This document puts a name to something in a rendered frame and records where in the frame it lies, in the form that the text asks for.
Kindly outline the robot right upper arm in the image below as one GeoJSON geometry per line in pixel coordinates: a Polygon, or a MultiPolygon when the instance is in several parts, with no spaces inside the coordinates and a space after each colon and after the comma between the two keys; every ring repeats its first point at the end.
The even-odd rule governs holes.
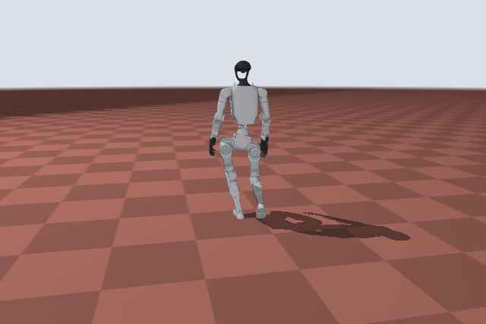
{"type": "Polygon", "coordinates": [[[269,103],[267,98],[267,91],[263,88],[258,87],[258,97],[260,102],[260,107],[262,112],[260,113],[260,120],[266,121],[270,119],[269,103]]]}

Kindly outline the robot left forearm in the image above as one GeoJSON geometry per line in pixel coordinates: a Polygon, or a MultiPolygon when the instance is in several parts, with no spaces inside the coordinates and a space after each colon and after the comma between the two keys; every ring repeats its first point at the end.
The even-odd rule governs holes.
{"type": "Polygon", "coordinates": [[[218,135],[222,123],[220,121],[215,121],[215,118],[216,118],[216,114],[214,115],[214,119],[213,119],[213,128],[212,128],[210,139],[212,139],[212,137],[215,137],[216,140],[218,140],[218,135]]]}

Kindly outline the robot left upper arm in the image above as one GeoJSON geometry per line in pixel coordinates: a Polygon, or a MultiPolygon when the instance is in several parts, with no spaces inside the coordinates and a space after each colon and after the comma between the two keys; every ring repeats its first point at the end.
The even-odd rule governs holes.
{"type": "Polygon", "coordinates": [[[220,121],[220,122],[224,121],[225,115],[223,114],[223,112],[225,111],[226,108],[227,98],[229,98],[231,95],[232,95],[232,87],[224,88],[220,91],[215,121],[220,121]]]}

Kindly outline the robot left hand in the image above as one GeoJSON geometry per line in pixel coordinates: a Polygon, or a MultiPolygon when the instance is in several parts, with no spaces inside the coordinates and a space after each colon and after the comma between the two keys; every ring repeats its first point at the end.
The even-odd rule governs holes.
{"type": "Polygon", "coordinates": [[[215,137],[212,137],[212,139],[210,139],[210,155],[214,156],[215,152],[213,151],[216,151],[213,149],[213,145],[215,145],[215,142],[216,142],[216,138],[215,137]]]}

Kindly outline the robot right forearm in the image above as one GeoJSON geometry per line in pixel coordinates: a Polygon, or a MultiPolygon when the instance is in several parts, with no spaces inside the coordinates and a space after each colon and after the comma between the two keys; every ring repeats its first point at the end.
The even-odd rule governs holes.
{"type": "Polygon", "coordinates": [[[265,141],[266,137],[269,136],[270,134],[270,122],[271,119],[268,119],[266,121],[262,121],[262,131],[261,131],[261,139],[265,141]]]}

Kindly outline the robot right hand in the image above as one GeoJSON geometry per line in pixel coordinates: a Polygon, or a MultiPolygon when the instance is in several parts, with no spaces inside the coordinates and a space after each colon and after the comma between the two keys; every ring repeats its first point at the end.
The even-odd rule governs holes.
{"type": "MultiPolygon", "coordinates": [[[[260,151],[262,150],[262,152],[261,152],[261,154],[260,154],[260,155],[262,155],[262,154],[263,154],[263,155],[262,155],[263,157],[265,157],[265,156],[267,155],[267,149],[268,149],[267,142],[268,142],[268,139],[269,139],[269,137],[266,137],[265,141],[261,140],[261,142],[260,142],[260,144],[259,144],[259,145],[260,145],[260,151]],[[264,155],[264,154],[265,154],[265,155],[264,155]]],[[[262,156],[261,156],[261,157],[262,157],[262,156]]]]}

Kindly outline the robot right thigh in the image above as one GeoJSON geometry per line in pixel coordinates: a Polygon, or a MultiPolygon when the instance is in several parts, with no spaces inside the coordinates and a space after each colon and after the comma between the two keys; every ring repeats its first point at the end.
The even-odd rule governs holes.
{"type": "Polygon", "coordinates": [[[259,177],[260,145],[257,141],[251,141],[251,148],[248,151],[248,160],[251,173],[249,180],[250,186],[252,187],[252,183],[258,183],[257,177],[259,177]]]}

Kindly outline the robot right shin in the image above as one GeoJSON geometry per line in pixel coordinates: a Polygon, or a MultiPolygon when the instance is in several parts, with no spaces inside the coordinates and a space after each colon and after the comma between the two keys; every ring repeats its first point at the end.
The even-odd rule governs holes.
{"type": "Polygon", "coordinates": [[[260,182],[260,177],[257,177],[258,179],[258,183],[252,183],[252,190],[253,190],[253,194],[254,194],[254,198],[257,200],[257,204],[259,203],[262,203],[263,202],[263,190],[262,190],[262,185],[261,185],[261,182],[260,182]]]}

